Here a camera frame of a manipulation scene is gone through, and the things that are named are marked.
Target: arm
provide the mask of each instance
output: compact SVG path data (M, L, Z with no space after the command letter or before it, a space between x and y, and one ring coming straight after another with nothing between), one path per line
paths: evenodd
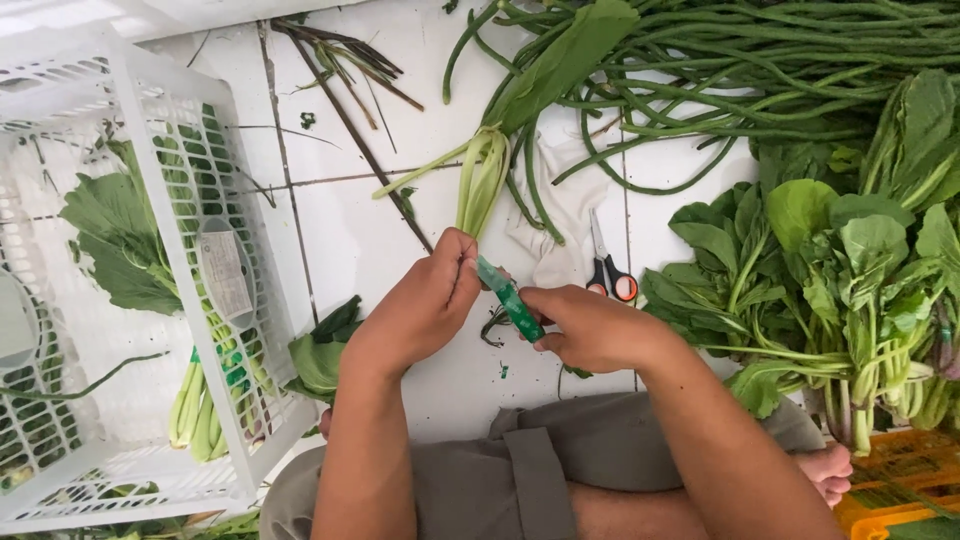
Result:
M475 240L447 229L344 349L312 540L417 538L400 378L464 325L480 293L476 257Z
M810 480L667 325L572 285L526 288L521 297L563 330L536 349L592 372L634 369L643 378L711 538L843 538Z

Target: white tile floor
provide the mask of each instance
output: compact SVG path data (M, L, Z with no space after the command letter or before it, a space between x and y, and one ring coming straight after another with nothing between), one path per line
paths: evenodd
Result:
M314 12L308 19L312 26L364 39L379 49L405 71L397 87L425 106L418 112L382 89L375 91L396 145L394 152L366 83L360 79L355 89L380 124L377 131L366 125L346 89L339 82L332 84L386 171L415 168L467 140L503 76L502 67L469 43L454 74L453 100L443 105L440 89L447 55L466 27L467 11L484 2L463 0L451 15L440 10L443 3L377 0ZM482 35L508 57L527 39L518 29L493 25ZM187 64L205 36L169 37L145 46ZM308 330L318 315L323 317L353 294L363 297L363 308L369 312L424 252L390 201L371 199L379 183L323 92L295 91L312 77L289 38L262 24L214 30L193 67L230 84L242 125L274 126L278 119L285 130L304 133L300 113L316 114L317 123L306 133L329 143L289 132L278 137L276 130L264 128L242 129L241 135L253 177L270 186L276 197L276 209L266 201L262 206L295 328ZM551 108L541 118L540 130L553 145L577 137L579 128L571 110ZM619 140L620 133L614 129L609 137ZM696 152L697 142L647 145L611 164L636 184L674 185L708 160L711 151ZM682 205L712 200L734 182L749 180L753 170L746 144L738 144L710 175L681 194L655 198L627 193L611 182L598 213L617 265L637 276L644 267L660 268L689 257L681 240L667 229L669 217ZM416 183L419 190L411 201L429 237L453 222L458 176L459 165ZM524 284L534 261L504 233L512 203L505 190L481 252ZM404 403L417 440L480 436L501 406L532 406L557 398L560 362L554 356L534 352L507 328L494 330L506 341L501 349L480 340L480 327L495 302L491 293L484 293L453 341L405 377ZM719 371L729 372L723 362L717 365ZM505 377L501 366L509 366ZM561 396L635 388L637 381L629 372L588 380L563 375Z

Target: label sticker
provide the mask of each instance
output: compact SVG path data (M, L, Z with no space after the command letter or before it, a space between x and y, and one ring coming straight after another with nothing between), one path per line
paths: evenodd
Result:
M201 234L200 250L206 293L218 314L228 321L253 311L233 231Z

